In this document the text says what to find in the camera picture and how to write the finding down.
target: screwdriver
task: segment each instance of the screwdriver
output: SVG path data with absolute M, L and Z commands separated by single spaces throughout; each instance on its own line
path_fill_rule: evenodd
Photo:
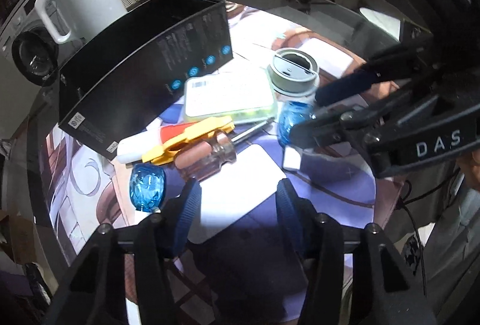
M 230 139 L 227 134 L 217 130 L 212 137 L 202 138 L 179 151 L 173 164 L 180 176 L 188 179 L 203 180 L 222 169 L 222 165 L 237 161 L 235 145 L 259 133 L 264 127 L 273 122 L 269 118 L 250 129 Z

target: glass table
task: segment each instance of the glass table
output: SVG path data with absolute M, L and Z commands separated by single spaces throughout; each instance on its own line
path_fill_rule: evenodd
M 286 0 L 225 1 L 234 62 L 220 72 L 252 64 L 266 67 L 273 50 L 293 46 L 316 59 L 325 83 L 398 43 L 360 13 L 326 0 L 313 0 L 309 14 Z M 327 52 L 336 53 L 335 60 Z M 391 87 L 386 86 L 387 93 Z M 138 222 L 128 197 L 129 169 L 116 160 L 108 161 L 56 126 L 57 92 L 58 81 L 39 92 L 27 129 L 13 145 L 3 183 L 6 209 L 36 223 L 39 262 L 52 284 L 61 280 L 99 224 L 119 228 Z M 366 105 L 382 93 L 382 86 L 376 86 L 352 101 Z M 289 100 L 277 97 L 280 102 Z M 181 122 L 181 106 L 182 100 L 160 114 L 152 126 Z M 275 124 L 241 145 L 239 152 L 252 144 L 261 146 L 282 167 Z M 166 171 L 168 199 L 179 194 L 184 182 L 173 169 Z M 301 169 L 285 175 L 318 211 L 355 227 L 372 221 L 385 226 L 401 189 L 395 178 L 375 179 L 348 144 L 304 153 Z M 345 264 L 346 288 L 352 278 L 351 258 L 346 257 Z M 126 256 L 125 265 L 127 307 L 135 323 L 131 255 Z M 208 325 L 215 319 L 233 323 L 294 320 L 307 286 L 300 261 L 282 245 L 274 194 L 222 232 L 188 243 L 182 255 L 169 262 L 167 274 L 183 324 Z

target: black cable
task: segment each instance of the black cable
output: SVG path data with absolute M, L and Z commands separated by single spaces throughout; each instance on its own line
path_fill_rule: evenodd
M 399 200 L 400 207 L 406 211 L 406 213 L 409 215 L 410 220 L 412 221 L 413 228 L 415 230 L 415 235 L 417 236 L 417 241 L 418 241 L 418 250 L 420 251 L 420 267 L 421 267 L 421 278 L 422 278 L 422 283 L 423 283 L 423 295 L 425 297 L 427 296 L 427 277 L 425 275 L 425 262 L 423 259 L 423 247 L 422 247 L 422 241 L 420 240 L 420 234 L 419 230 L 417 229 L 417 224 L 415 223 L 415 220 L 413 219 L 413 215 L 410 212 L 409 208 L 405 206 L 403 203 L 402 198 Z
M 458 175 L 458 173 L 460 172 L 460 168 L 457 168 L 455 169 L 455 171 L 453 171 L 453 173 L 448 176 L 443 182 L 441 182 L 438 186 L 436 186 L 435 188 L 432 188 L 430 191 L 427 191 L 426 193 L 420 195 L 420 196 L 417 196 L 416 198 L 413 198 L 413 199 L 410 199 L 409 201 L 406 201 L 405 202 L 405 206 L 410 204 L 410 203 L 413 203 L 413 202 L 417 202 L 423 198 L 426 198 L 427 196 L 433 194 L 435 191 L 439 190 L 440 188 L 442 188 L 445 184 L 447 184 L 450 180 L 453 179 L 453 177 L 455 177 L 456 175 Z
M 409 185 L 409 190 L 406 192 L 406 195 L 402 198 L 402 200 L 405 202 L 407 198 L 410 196 L 412 193 L 412 182 L 410 180 L 405 180 L 405 184 Z

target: white eraser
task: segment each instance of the white eraser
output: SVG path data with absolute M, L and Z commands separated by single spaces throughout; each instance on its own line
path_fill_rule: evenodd
M 157 117 L 148 124 L 146 129 L 155 130 L 155 129 L 160 129 L 161 126 L 162 126 L 162 119 Z
M 294 146 L 285 146 L 283 152 L 283 169 L 287 171 L 298 171 L 302 161 L 302 150 Z
M 160 145 L 159 129 L 146 131 L 127 137 L 118 143 L 117 160 L 128 164 L 142 159 L 142 155 L 155 146 Z

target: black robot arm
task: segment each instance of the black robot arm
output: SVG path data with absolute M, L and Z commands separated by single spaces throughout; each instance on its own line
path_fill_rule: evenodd
M 436 323 L 411 270 L 378 225 L 341 226 L 299 198 L 288 179 L 278 183 L 275 200 L 286 248 L 313 262 L 299 325 L 338 324 L 345 253 L 353 253 L 350 324 Z M 164 262 L 184 248 L 200 201 L 200 185 L 190 180 L 162 213 L 127 228 L 100 225 L 63 277 L 43 323 L 128 324 L 124 255 L 133 253 L 142 325 L 178 324 Z
M 348 141 L 375 177 L 388 177 L 452 160 L 480 148 L 478 51 L 454 38 L 399 44 L 316 94 L 327 107 L 373 84 L 403 85 L 369 107 L 319 110 L 295 125 L 292 144 L 315 148 Z

